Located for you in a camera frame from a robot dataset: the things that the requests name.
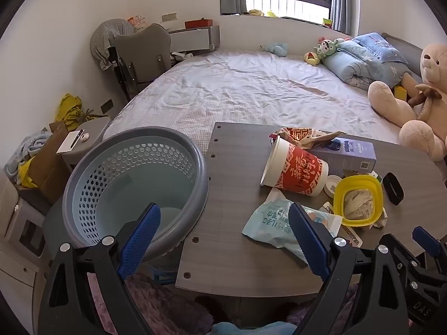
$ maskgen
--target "gray wooden table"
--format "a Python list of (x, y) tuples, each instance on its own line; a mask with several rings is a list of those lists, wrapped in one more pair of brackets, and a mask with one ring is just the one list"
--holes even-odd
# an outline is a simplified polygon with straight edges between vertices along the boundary
[[(319, 277), (285, 249), (241, 234), (270, 188), (260, 186), (271, 151), (269, 135), (277, 126), (216, 123), (206, 155), (210, 192), (205, 210), (185, 239), (176, 286), (204, 293), (242, 297), (298, 296), (318, 292)], [(411, 238), (415, 226), (434, 237), (447, 234), (447, 189), (437, 167), (420, 151), (387, 142), (374, 144), (374, 168), (392, 172), (405, 191), (394, 206), (384, 194), (388, 222), (384, 229), (358, 229), (362, 248), (373, 249), (382, 235), (393, 233), (413, 254), (422, 252)], [(292, 201), (319, 209), (330, 201), (324, 191), (307, 197), (283, 191)]]

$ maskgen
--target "silver screw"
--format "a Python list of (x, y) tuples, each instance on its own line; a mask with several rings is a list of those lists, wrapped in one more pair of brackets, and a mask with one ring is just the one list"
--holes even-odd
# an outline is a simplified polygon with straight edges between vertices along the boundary
[(110, 244), (113, 244), (114, 241), (115, 240), (113, 239), (113, 237), (108, 236), (102, 239), (102, 244), (104, 244), (105, 246), (109, 246)]
[(380, 253), (383, 253), (384, 255), (388, 253), (388, 248), (386, 246), (384, 246), (383, 244), (381, 244), (378, 248)]
[(335, 238), (334, 240), (335, 244), (337, 244), (339, 247), (344, 247), (346, 245), (346, 241), (344, 238)]
[(64, 243), (59, 247), (61, 252), (66, 252), (67, 250), (70, 249), (70, 244), (69, 243)]

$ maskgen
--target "basket rim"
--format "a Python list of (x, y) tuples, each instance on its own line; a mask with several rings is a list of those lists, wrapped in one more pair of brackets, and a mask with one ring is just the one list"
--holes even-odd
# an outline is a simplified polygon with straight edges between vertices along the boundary
[(148, 136), (171, 139), (183, 146), (189, 152), (195, 164), (196, 180), (186, 204), (177, 216), (177, 220), (162, 236), (154, 238), (146, 250), (143, 260), (154, 259), (169, 252), (185, 239), (197, 223), (205, 207), (209, 190), (209, 177), (205, 159), (198, 146), (187, 135), (172, 128), (156, 126), (133, 128), (113, 135), (97, 144), (81, 159), (70, 175), (63, 194), (62, 216), (72, 244), (76, 248), (92, 245), (82, 237), (73, 218), (73, 196), (82, 174), (101, 153), (109, 148), (129, 139)]

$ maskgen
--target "black pen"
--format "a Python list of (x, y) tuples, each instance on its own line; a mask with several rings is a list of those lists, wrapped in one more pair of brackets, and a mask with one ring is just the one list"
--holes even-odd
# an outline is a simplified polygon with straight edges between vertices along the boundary
[(77, 143), (77, 141), (78, 141), (79, 137), (81, 137), (81, 136), (82, 136), (82, 133), (83, 133), (83, 132), (84, 132), (84, 130), (80, 130), (80, 131), (79, 131), (78, 135), (76, 136), (76, 139), (75, 139), (75, 141), (73, 141), (72, 145), (70, 146), (70, 148), (71, 148), (71, 149), (73, 148), (73, 146), (75, 146), (75, 145), (76, 145), (76, 143)]

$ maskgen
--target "green plush toy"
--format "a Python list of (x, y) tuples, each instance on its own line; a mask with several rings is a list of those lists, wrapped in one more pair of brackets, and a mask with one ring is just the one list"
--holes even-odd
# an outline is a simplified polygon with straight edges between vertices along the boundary
[(321, 44), (318, 44), (317, 47), (313, 48), (314, 52), (317, 53), (320, 61), (323, 61), (326, 57), (334, 54), (337, 51), (337, 48), (341, 42), (345, 41), (345, 39), (335, 39), (332, 40), (323, 40)]

